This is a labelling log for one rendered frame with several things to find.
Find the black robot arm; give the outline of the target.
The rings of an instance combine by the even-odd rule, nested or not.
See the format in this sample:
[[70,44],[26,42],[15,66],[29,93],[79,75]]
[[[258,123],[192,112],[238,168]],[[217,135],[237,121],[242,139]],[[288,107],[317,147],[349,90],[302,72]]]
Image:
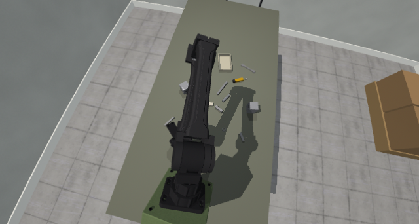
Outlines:
[[185,62],[191,64],[191,76],[182,119],[177,126],[174,122],[166,125],[173,137],[171,170],[177,173],[175,177],[166,178],[159,203],[161,208],[196,214],[202,214],[205,209],[201,173],[211,173],[215,166],[215,136],[209,135],[208,108],[218,46],[218,39],[208,39],[199,33],[193,45],[189,44]]

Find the beige open tray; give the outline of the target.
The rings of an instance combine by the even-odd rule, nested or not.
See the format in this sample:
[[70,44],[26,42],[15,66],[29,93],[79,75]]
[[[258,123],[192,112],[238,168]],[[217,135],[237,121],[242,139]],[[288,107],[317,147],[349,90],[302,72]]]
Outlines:
[[230,54],[218,54],[219,71],[232,71]]

